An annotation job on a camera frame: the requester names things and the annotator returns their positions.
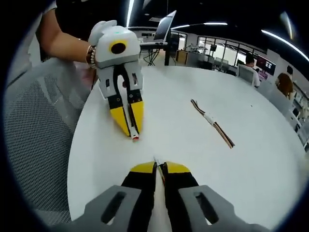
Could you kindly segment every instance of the bracelet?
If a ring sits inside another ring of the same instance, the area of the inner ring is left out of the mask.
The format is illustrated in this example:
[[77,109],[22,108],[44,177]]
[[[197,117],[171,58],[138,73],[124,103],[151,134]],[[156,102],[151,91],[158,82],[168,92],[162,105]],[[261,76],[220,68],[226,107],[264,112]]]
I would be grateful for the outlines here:
[[86,63],[90,65],[91,68],[95,69],[96,61],[95,61],[96,48],[94,46],[89,46],[87,55],[86,55]]

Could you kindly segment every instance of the ceiling light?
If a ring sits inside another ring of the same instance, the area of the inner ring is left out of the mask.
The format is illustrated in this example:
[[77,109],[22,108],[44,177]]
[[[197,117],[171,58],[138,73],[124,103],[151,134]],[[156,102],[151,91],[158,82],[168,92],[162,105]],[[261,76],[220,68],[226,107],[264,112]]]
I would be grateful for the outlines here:
[[128,27],[129,24],[130,24],[130,18],[131,18],[131,13],[132,13],[132,9],[133,9],[133,4],[134,4],[134,0],[130,0],[129,8],[127,10],[126,27]]
[[278,35],[275,35],[275,34],[269,32],[269,31],[266,31],[266,30],[261,30],[261,31],[264,34],[270,35],[270,36],[276,38],[277,40],[280,40],[281,42],[284,42],[285,44],[289,45],[292,49],[294,49],[296,52],[301,54],[309,62],[309,58],[302,51],[300,51],[297,47],[295,47],[293,44],[291,44],[290,42],[286,41],[285,39],[279,37]]
[[189,27],[189,26],[190,26],[189,24],[182,25],[182,26],[177,26],[177,27],[171,28],[171,30],[174,30],[174,29],[177,29],[177,28],[186,28],[186,27]]
[[205,25],[224,25],[226,26],[227,23],[219,23],[219,22],[208,22],[208,23],[204,23]]

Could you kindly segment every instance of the white table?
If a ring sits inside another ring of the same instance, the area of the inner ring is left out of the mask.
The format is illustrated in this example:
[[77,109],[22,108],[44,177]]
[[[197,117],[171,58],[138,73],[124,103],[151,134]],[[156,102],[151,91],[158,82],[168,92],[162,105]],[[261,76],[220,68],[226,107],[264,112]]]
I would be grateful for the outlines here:
[[[186,165],[200,185],[230,201],[248,223],[274,228],[302,189],[303,146],[282,114],[237,77],[188,67],[145,67],[144,122],[133,143],[113,122],[98,85],[78,121],[68,166],[72,220],[130,168],[153,157]],[[210,112],[235,143],[230,149],[194,109]],[[149,231],[169,231],[160,178]]]

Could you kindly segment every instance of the laptop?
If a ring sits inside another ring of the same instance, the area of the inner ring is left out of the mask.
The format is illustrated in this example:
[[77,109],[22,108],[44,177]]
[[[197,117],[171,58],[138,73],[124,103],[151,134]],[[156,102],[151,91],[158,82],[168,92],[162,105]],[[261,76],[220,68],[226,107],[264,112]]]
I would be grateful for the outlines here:
[[173,11],[172,13],[168,14],[167,16],[165,16],[160,20],[154,35],[153,42],[141,42],[140,45],[141,46],[168,45],[168,43],[166,42],[166,37],[168,35],[170,26],[172,25],[176,12],[177,11]]

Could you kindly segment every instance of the black ceiling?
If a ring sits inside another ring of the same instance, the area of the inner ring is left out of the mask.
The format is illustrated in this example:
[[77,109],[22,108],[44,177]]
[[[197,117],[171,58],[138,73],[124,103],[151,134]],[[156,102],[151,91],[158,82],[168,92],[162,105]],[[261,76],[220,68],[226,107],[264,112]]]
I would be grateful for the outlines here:
[[[135,0],[130,26],[156,27],[158,23],[149,19],[163,17],[173,10],[177,10],[173,27],[208,21],[226,22],[228,26],[197,25],[179,30],[234,39],[264,50],[269,48],[309,78],[309,65],[303,57],[285,44],[261,33],[261,29],[266,29],[288,40],[288,32],[280,20],[280,14],[286,12],[296,31],[291,43],[309,56],[308,12],[302,3],[300,0]],[[86,40],[98,21],[116,19],[119,25],[125,26],[128,4],[129,0],[57,0],[56,14],[63,31]]]

